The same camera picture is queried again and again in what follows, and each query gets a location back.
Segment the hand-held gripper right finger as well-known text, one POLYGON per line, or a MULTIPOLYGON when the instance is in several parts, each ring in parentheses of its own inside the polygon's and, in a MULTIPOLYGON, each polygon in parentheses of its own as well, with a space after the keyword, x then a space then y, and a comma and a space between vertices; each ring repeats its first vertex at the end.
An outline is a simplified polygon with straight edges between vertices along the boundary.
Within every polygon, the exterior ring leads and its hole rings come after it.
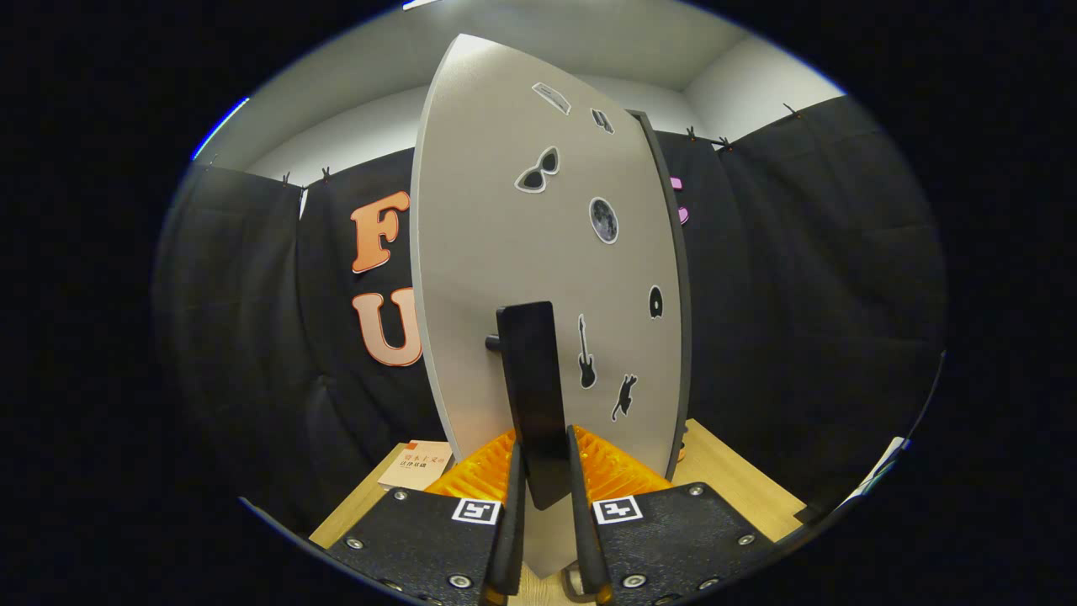
POLYGON ((599 605, 689 605, 777 555, 707 483, 673 487, 577 426, 567 443, 581 582, 599 605))

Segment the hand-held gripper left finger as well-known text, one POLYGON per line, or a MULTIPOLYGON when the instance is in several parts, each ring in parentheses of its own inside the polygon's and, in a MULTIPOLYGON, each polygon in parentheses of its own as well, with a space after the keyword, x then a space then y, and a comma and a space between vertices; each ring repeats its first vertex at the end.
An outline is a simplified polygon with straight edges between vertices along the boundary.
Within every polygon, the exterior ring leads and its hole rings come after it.
POLYGON ((324 551, 415 605, 504 605, 522 578, 524 497, 508 429, 426 490, 393 487, 324 551))

